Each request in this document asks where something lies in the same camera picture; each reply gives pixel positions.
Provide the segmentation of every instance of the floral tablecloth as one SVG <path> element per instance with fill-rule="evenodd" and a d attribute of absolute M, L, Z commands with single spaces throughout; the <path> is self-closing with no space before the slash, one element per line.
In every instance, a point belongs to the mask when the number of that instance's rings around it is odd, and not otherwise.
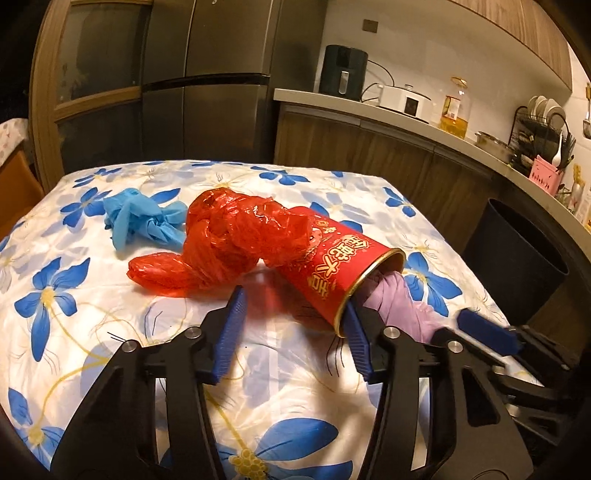
<path fill-rule="evenodd" d="M 465 307 L 507 325 L 460 257 L 383 179 L 190 160 L 73 173 L 0 242 L 0 403 L 46 466 L 124 339 L 143 346 L 170 340 L 224 306 L 232 289 L 171 299 L 135 285 L 126 276 L 128 261 L 161 248 L 138 239 L 115 252 L 104 198 L 135 187 L 162 205 L 190 204 L 220 186 L 272 196 L 286 207 L 310 206 L 402 248 L 412 297 L 432 305 L 449 326 Z M 346 342 L 274 270 L 259 264 L 241 283 L 249 294 L 242 342 L 226 378 L 206 390 L 228 479 L 355 479 L 380 386 L 363 382 Z M 519 367 L 511 368 L 516 373 Z M 165 388 L 157 382 L 160 456 L 168 448 Z M 421 398 L 427 388 L 423 383 Z M 421 435 L 418 429 L 417 465 L 424 463 Z"/>
<path fill-rule="evenodd" d="M 13 118 L 0 124 L 0 167 L 21 142 L 28 138 L 26 118 Z"/>

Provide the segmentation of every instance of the wall outlet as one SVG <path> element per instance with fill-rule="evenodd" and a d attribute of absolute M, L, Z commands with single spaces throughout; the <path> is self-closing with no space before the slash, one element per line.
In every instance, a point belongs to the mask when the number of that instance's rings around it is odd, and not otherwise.
<path fill-rule="evenodd" d="M 363 19 L 363 31 L 377 33 L 378 32 L 378 23 L 375 20 L 368 20 L 367 18 Z"/>

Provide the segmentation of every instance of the black trash can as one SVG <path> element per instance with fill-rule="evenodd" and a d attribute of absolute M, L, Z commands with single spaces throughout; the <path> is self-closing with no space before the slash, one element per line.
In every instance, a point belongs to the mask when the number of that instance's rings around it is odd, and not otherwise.
<path fill-rule="evenodd" d="M 462 258 L 511 325 L 527 323 L 569 274 L 550 240 L 495 199 L 489 199 Z"/>

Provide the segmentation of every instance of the wooden cabinet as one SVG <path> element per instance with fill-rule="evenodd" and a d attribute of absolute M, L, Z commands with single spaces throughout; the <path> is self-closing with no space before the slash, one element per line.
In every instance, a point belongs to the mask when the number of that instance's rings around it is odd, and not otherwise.
<path fill-rule="evenodd" d="M 449 0 L 498 25 L 533 51 L 573 89 L 569 45 L 535 0 Z"/>
<path fill-rule="evenodd" d="M 538 203 L 477 161 L 388 125 L 283 104 L 274 163 L 382 177 L 459 253 L 472 236 L 488 199 L 502 200 L 530 218 L 557 245 L 570 268 L 567 280 L 529 325 L 575 352 L 580 352 L 591 337 L 589 261 Z"/>

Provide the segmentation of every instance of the metal pot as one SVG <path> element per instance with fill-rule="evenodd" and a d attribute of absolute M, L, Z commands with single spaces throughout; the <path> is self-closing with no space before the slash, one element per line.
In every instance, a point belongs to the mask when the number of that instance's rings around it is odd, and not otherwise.
<path fill-rule="evenodd" d="M 476 146 L 506 164 L 509 164 L 514 155 L 509 145 L 484 132 L 476 134 Z"/>

